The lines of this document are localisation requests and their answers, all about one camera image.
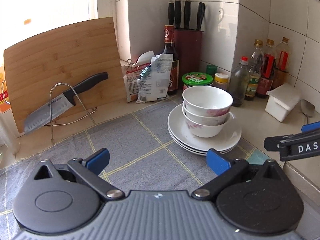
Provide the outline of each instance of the cutting board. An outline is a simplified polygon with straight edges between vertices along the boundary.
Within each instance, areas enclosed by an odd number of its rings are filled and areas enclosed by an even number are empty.
[[[49,102],[51,88],[60,82],[74,86],[108,72],[107,80],[79,95],[84,105],[89,109],[126,98],[112,17],[66,25],[21,41],[4,50],[4,71],[19,132],[24,131],[25,118]],[[68,88],[56,87],[52,98]],[[76,106],[58,118],[83,111],[76,100]]]

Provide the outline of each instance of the metal screw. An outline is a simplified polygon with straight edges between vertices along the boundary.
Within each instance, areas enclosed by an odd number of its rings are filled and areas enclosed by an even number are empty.
[[[210,191],[205,188],[197,189],[194,193],[197,197],[208,197],[210,195]]]
[[[120,198],[123,196],[124,193],[119,189],[112,189],[109,190],[106,194],[109,198]]]

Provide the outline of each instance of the stacked plates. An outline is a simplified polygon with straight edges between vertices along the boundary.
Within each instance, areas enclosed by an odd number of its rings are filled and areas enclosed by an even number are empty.
[[[182,113],[182,104],[176,106],[168,116],[168,130],[172,139],[185,150],[197,154],[206,155],[210,148],[220,153],[231,151],[241,138],[241,126],[236,117],[230,112],[231,120],[223,130],[214,137],[202,138],[190,132]]]

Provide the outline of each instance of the white bowl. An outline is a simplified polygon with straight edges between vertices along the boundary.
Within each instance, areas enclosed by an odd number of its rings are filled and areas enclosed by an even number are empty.
[[[190,130],[191,133],[193,133],[196,136],[203,137],[203,138],[209,138],[217,135],[218,133],[221,132],[223,127],[228,123],[228,121],[231,119],[230,118],[230,113],[228,113],[227,119],[223,124],[220,125],[202,125],[199,123],[196,123],[192,120],[190,120],[187,116],[185,111],[182,108],[183,115],[186,120],[186,124],[188,126],[188,129]]]
[[[188,109],[186,109],[185,107],[186,102],[183,101],[183,109],[185,110],[186,116],[191,120],[194,121],[196,123],[199,124],[203,124],[203,125],[220,125],[223,124],[225,119],[228,116],[228,113],[224,114],[224,115],[220,115],[220,116],[216,116],[216,117],[206,117],[206,116],[200,116],[197,114],[193,114],[190,111],[188,111]]]
[[[232,105],[232,96],[216,87],[195,86],[184,90],[183,99],[186,109],[196,115],[215,117],[229,112]]]

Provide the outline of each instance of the kitchen knife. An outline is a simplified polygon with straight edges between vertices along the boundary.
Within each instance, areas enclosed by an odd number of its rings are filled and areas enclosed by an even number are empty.
[[[108,79],[107,72],[98,73],[83,80],[79,84],[75,85],[73,88],[77,94],[80,94],[93,88],[96,84],[106,79]],[[76,102],[73,98],[74,96],[75,93],[70,88],[51,100],[52,120],[76,105]],[[49,122],[50,107],[49,103],[46,103],[45,105],[41,106],[39,109],[27,116],[27,118],[24,121],[24,132],[26,134],[30,133],[33,130],[38,129]]]
[[[174,19],[176,21],[176,29],[181,29],[181,0],[176,0],[174,4]]]
[[[184,11],[183,11],[183,27],[184,29],[189,29],[189,22],[190,22],[190,14],[191,14],[191,1],[186,0],[184,3]]]
[[[197,12],[197,31],[200,30],[201,10],[202,10],[202,2],[200,2],[199,5],[198,5],[198,12]]]
[[[174,23],[174,1],[169,2],[168,18],[169,18],[169,25],[173,25],[173,23]]]

